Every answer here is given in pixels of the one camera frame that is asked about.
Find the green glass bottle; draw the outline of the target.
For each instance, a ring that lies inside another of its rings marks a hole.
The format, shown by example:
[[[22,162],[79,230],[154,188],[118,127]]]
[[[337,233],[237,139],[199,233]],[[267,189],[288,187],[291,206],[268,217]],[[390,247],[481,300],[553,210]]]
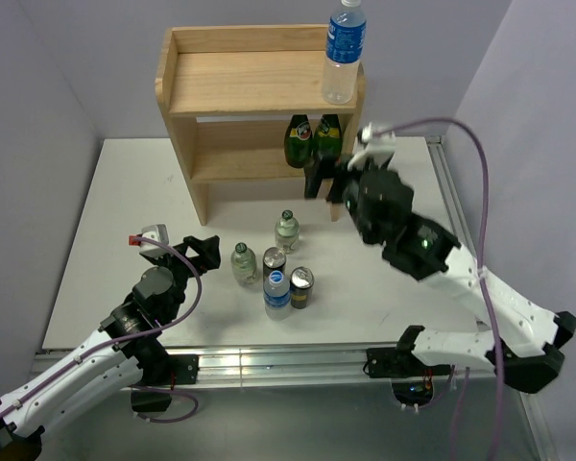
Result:
[[[293,115],[284,135],[284,157],[293,168],[303,168],[312,154],[313,134],[306,114]]]
[[[337,114],[324,114],[314,132],[312,157],[317,164],[323,159],[336,160],[342,152],[343,134]]]

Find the blue label water bottle front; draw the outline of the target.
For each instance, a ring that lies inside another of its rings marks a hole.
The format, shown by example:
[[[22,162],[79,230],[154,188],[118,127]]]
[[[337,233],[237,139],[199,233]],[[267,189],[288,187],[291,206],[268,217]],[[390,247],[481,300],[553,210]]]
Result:
[[[272,271],[263,283],[263,301],[267,315],[275,321],[285,319],[290,312],[290,282],[279,271]]]

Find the aluminium front rail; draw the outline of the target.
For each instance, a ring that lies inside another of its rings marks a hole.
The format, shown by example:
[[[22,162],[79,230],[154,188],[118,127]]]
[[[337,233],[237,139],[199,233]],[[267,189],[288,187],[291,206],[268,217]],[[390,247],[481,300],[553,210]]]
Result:
[[[144,366],[135,357],[127,358],[116,346],[94,349],[81,345],[69,353],[38,354],[30,379],[42,380],[58,374],[58,381],[75,382],[84,386],[98,378],[109,383],[120,381],[134,385],[144,376],[159,375],[169,355],[196,354],[199,357],[197,382],[192,389],[246,387],[286,387],[360,383],[368,378],[362,371],[368,348],[396,347],[395,343],[369,345],[318,345],[273,348],[192,349],[170,348],[159,355],[158,361]],[[461,375],[469,367],[476,376],[490,376],[492,364],[467,364],[457,355],[442,358],[433,365],[451,365]]]

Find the aluminium right rail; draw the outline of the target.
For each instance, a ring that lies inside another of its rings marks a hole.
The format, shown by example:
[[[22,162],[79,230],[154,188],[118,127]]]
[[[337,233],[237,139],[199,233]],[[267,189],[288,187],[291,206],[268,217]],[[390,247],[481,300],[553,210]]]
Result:
[[[471,250],[474,250],[475,245],[471,238],[465,213],[463,212],[462,204],[445,157],[443,141],[444,138],[439,135],[427,136],[425,138],[434,169],[438,176],[438,183],[444,196],[446,210],[450,216],[451,226],[458,232],[459,237],[467,246]],[[550,435],[537,397],[535,395],[518,393],[514,397],[514,401],[516,402],[516,406],[521,407],[519,412],[522,416],[523,425],[527,427],[530,432],[532,446],[537,452],[537,459],[558,460],[559,456],[554,447],[552,436]]]

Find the green glass bottle left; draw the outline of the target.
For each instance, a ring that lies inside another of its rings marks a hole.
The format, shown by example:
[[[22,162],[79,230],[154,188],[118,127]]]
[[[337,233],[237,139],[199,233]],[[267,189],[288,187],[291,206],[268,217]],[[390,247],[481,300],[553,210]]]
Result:
[[[306,114],[293,115],[284,135],[284,157],[293,168],[303,168],[312,154],[313,134]]]

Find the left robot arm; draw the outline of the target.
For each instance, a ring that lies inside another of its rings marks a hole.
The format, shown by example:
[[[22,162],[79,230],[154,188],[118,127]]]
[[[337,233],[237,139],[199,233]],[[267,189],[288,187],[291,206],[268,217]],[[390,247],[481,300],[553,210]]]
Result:
[[[159,335],[188,317],[188,281],[221,265],[220,238],[186,236],[176,246],[149,232],[129,243],[151,263],[125,300],[79,347],[41,375],[0,397],[0,460],[35,460],[50,424],[65,422],[124,387],[171,374]]]

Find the green glass bottle right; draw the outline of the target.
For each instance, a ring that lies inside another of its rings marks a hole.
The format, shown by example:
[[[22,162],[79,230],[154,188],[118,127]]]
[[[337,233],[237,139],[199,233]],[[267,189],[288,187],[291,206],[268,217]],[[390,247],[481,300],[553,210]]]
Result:
[[[343,134],[337,114],[324,114],[314,132],[312,157],[317,164],[323,159],[336,160],[342,152]]]

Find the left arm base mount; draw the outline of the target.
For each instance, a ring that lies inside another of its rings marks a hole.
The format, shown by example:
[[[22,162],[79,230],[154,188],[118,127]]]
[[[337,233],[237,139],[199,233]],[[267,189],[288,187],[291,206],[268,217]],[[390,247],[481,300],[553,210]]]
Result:
[[[148,424],[168,425],[194,417],[200,407],[199,400],[181,386],[194,385],[198,371],[199,357],[196,354],[169,355],[158,376],[144,376],[130,386],[130,403],[135,418]],[[160,418],[169,409],[173,398],[188,400],[190,410],[178,417]]]

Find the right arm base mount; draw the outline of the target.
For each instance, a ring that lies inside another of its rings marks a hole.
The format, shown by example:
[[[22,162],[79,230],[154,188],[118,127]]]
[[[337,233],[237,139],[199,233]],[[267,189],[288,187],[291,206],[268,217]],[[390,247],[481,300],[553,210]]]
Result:
[[[447,394],[454,382],[455,367],[428,366],[397,347],[368,348],[363,373],[370,379],[388,379],[399,409],[418,415]]]

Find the clear glass soda bottle rear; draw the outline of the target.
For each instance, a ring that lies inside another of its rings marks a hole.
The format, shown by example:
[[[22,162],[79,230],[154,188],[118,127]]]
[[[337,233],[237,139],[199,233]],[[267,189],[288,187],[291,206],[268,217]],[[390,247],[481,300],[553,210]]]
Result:
[[[275,224],[276,246],[286,254],[294,253],[300,242],[300,224],[290,209],[282,211]]]

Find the clear glass soda bottle left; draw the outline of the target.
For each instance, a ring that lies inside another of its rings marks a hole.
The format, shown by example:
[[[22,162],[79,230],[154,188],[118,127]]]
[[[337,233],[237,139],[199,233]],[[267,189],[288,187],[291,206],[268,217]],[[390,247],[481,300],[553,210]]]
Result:
[[[244,242],[235,245],[230,257],[234,278],[240,285],[250,285],[257,280],[257,261],[255,252]]]

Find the clear glass soda bottle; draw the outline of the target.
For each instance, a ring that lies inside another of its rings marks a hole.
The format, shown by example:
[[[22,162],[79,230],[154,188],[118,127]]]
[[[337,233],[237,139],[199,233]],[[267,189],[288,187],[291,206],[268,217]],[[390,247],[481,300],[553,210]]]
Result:
[[[240,285],[250,285],[257,280],[257,261],[255,252],[244,242],[235,245],[230,257],[234,278]]]
[[[282,211],[275,224],[276,246],[286,254],[294,253],[300,242],[300,224],[290,209]]]

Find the black soda can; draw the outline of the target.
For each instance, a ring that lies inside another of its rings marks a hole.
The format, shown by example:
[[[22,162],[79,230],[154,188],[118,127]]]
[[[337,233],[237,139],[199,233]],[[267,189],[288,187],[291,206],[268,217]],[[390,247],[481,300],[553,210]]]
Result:
[[[268,248],[262,257],[263,280],[266,280],[274,271],[285,273],[287,262],[286,253],[278,247]]]
[[[312,298],[315,278],[313,272],[304,266],[295,268],[290,277],[291,306],[305,309]]]

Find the blue label water bottle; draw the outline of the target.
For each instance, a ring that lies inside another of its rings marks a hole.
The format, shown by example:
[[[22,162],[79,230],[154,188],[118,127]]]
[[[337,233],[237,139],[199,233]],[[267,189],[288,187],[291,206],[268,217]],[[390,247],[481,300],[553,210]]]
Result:
[[[263,283],[263,301],[267,315],[275,321],[285,319],[290,312],[290,282],[279,271],[272,271]]]
[[[366,28],[360,0],[342,0],[329,18],[322,82],[322,95],[329,104],[344,105],[353,97]]]

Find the black soda can front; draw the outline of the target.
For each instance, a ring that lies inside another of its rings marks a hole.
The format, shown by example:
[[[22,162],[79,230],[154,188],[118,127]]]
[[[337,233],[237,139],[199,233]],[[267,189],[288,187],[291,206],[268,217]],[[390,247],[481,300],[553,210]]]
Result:
[[[304,266],[295,268],[290,277],[291,306],[305,309],[312,298],[315,278],[313,272]]]

